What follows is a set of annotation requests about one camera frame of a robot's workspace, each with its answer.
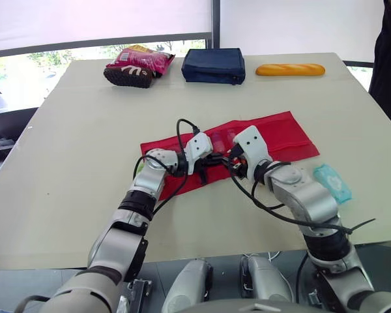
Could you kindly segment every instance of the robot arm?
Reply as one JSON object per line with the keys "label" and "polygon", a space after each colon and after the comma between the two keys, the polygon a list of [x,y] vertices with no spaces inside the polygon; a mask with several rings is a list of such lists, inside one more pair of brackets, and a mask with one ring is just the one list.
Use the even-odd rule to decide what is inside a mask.
{"label": "robot arm", "polygon": [[[172,174],[188,169],[191,175],[195,162],[212,152],[210,138],[199,132],[187,143],[184,152],[185,156],[154,149],[148,155],[162,161]],[[148,245],[144,236],[166,175],[164,167],[148,158],[106,229],[95,241],[87,269],[65,283],[44,304],[42,313],[116,312],[122,283],[131,282],[141,269]]]}
{"label": "robot arm", "polygon": [[256,127],[235,136],[233,151],[246,160],[246,177],[268,186],[295,220],[308,247],[308,256],[317,269],[320,294],[329,310],[335,312],[386,312],[391,308],[391,293],[375,293],[355,247],[341,226],[338,206],[330,192],[303,169],[273,162]]}

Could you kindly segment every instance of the white wall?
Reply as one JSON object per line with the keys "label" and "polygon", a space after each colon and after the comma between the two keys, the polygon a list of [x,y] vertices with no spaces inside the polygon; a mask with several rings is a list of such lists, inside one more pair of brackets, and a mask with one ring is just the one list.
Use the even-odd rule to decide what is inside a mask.
{"label": "white wall", "polygon": [[382,0],[222,0],[220,47],[373,62],[383,12]]}

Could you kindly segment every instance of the window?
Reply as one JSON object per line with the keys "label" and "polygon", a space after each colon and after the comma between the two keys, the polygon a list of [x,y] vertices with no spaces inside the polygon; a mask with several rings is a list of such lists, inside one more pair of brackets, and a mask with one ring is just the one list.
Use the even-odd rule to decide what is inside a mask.
{"label": "window", "polygon": [[[141,44],[156,51],[186,55],[190,48],[206,48],[205,40],[180,40]],[[0,57],[0,92],[13,109],[40,106],[73,60],[114,59],[130,46],[99,46]]]}
{"label": "window", "polygon": [[360,82],[360,84],[369,91],[369,85],[372,79],[372,68],[371,67],[347,67],[352,75]]}

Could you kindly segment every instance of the light blue object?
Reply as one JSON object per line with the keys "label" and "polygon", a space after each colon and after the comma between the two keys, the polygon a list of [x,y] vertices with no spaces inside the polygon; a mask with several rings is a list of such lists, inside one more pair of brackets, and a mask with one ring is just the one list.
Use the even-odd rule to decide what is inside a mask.
{"label": "light blue object", "polygon": [[330,191],[338,204],[342,204],[352,199],[351,190],[347,187],[339,174],[329,165],[323,164],[322,166],[315,168],[313,174],[317,181]]}

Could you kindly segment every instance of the floor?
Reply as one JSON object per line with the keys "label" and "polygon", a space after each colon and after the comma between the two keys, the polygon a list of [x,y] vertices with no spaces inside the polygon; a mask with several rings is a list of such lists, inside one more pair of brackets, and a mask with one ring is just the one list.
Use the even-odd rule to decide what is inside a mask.
{"label": "floor", "polygon": [[[272,261],[292,287],[297,267],[304,253],[304,251],[282,252]],[[364,245],[358,247],[358,253],[375,289],[391,291],[391,248],[381,245]],[[206,260],[214,267],[210,299],[240,297],[238,285],[240,256],[223,256],[206,258]],[[143,265],[139,278],[153,281],[152,292],[145,299],[143,313],[159,313],[175,277],[187,262],[188,260],[178,260]],[[303,290],[309,288],[307,278],[310,277],[311,270],[312,266],[307,261],[300,285]],[[29,295],[51,296],[77,271],[75,269],[0,271],[0,309],[13,311],[19,301]],[[25,312],[39,312],[40,307],[39,303],[31,303]]]}

